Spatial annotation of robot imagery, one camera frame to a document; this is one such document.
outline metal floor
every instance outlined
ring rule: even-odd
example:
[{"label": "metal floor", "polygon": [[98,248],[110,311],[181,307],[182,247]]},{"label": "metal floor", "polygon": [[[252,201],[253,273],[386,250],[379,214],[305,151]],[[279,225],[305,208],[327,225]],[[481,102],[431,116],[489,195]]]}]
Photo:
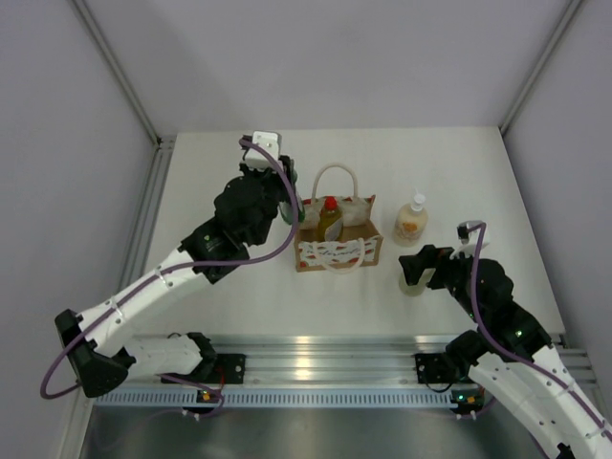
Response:
[{"label": "metal floor", "polygon": [[[138,428],[159,411],[96,408],[80,459],[541,457],[500,405],[476,422],[447,418],[444,410],[256,408],[227,409],[199,422],[169,413]],[[100,449],[124,432],[129,434],[115,448]]]}]

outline gray wall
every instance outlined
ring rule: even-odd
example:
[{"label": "gray wall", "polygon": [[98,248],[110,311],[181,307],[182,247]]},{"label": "gray wall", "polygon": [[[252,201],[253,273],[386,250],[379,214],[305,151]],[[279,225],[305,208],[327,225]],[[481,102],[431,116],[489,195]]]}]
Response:
[{"label": "gray wall", "polygon": [[516,179],[573,343],[612,407],[612,2],[588,0],[509,132]]},{"label": "gray wall", "polygon": [[90,0],[165,134],[497,125],[565,3]]},{"label": "gray wall", "polygon": [[0,69],[0,455],[45,458],[66,404],[38,397],[54,317],[116,289],[152,147],[66,0],[2,2]]}]

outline white table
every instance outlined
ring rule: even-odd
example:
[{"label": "white table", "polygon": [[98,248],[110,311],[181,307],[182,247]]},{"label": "white table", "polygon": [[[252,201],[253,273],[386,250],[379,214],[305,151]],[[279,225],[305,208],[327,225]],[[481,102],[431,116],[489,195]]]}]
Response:
[{"label": "white table", "polygon": [[[551,334],[564,327],[497,128],[418,128],[280,131],[282,153],[295,159],[297,188],[309,197],[317,171],[331,161],[350,165],[360,195],[377,194],[372,221],[383,237],[380,264],[348,275],[297,273],[287,249],[265,264],[243,267],[214,288],[185,298],[148,324],[151,333],[206,335],[419,337],[458,335],[473,323],[446,291],[417,297],[399,288],[398,256],[425,243],[457,246],[456,225],[489,224],[492,243],[483,256],[497,259],[514,281],[514,298]],[[213,199],[239,175],[238,140],[244,131],[179,135],[147,269],[214,212]],[[397,246],[391,237],[399,207],[416,186],[427,197],[429,224],[419,244]],[[342,171],[321,180],[319,194],[350,194]],[[251,257],[278,246],[289,228],[280,218],[268,242]]]}]

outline beige bottle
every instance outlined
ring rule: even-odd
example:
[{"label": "beige bottle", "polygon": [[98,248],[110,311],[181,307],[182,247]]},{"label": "beige bottle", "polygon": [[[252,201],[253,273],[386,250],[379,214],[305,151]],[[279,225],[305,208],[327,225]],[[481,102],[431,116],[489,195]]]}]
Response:
[{"label": "beige bottle", "polygon": [[418,191],[412,198],[411,204],[406,204],[398,212],[393,229],[393,239],[404,247],[417,243],[427,224],[427,211],[423,207],[425,196]]}]

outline white rope handle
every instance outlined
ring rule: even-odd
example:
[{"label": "white rope handle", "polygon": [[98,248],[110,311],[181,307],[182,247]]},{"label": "white rope handle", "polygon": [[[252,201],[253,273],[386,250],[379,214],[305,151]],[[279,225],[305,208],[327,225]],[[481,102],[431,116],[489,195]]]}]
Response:
[{"label": "white rope handle", "polygon": [[344,165],[342,163],[330,163],[330,164],[325,165],[317,173],[317,176],[315,177],[315,183],[313,184],[313,195],[312,195],[311,203],[314,203],[317,201],[318,181],[320,180],[321,175],[323,175],[323,172],[325,172],[327,169],[331,169],[333,167],[337,167],[339,169],[345,170],[346,172],[351,174],[351,177],[353,178],[353,196],[357,198],[358,196],[357,194],[357,175],[355,174],[355,171],[351,169],[348,165]]},{"label": "white rope handle", "polygon": [[363,238],[360,237],[358,239],[358,241],[360,241],[360,258],[359,260],[357,260],[353,266],[351,266],[350,268],[334,268],[331,265],[328,265],[327,262],[325,262],[325,260],[323,260],[323,257],[318,253],[318,243],[317,242],[311,242],[311,247],[313,248],[313,254],[315,255],[315,260],[323,267],[325,268],[327,271],[331,271],[332,273],[336,273],[336,274],[349,274],[352,273],[354,270],[356,270],[359,266],[361,266],[361,264],[363,263],[363,259],[365,258],[365,242],[363,241]]}]

